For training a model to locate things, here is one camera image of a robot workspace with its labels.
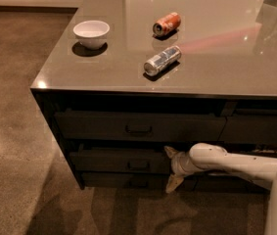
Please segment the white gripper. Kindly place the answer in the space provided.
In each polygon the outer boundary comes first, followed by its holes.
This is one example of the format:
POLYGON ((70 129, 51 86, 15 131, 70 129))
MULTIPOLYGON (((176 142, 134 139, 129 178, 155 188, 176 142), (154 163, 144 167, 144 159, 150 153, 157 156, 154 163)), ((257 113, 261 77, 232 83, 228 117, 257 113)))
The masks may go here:
POLYGON ((165 146, 164 150, 171 159, 171 170, 173 172, 169 176, 165 187, 165 192, 170 194, 183 183, 183 177, 202 172, 202 170, 193 164, 188 153, 177 151, 170 146, 165 146))

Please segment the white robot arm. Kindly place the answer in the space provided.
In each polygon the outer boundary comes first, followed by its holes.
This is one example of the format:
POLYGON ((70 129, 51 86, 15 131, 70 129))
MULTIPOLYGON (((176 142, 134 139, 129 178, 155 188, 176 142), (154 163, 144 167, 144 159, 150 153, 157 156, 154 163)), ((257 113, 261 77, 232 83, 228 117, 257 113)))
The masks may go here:
POLYGON ((184 178, 196 172, 221 170, 268 189, 270 197, 264 235, 277 235, 277 158, 228 153, 224 148, 198 143, 188 152, 165 146, 171 160, 172 174, 165 192, 173 192, 184 178))

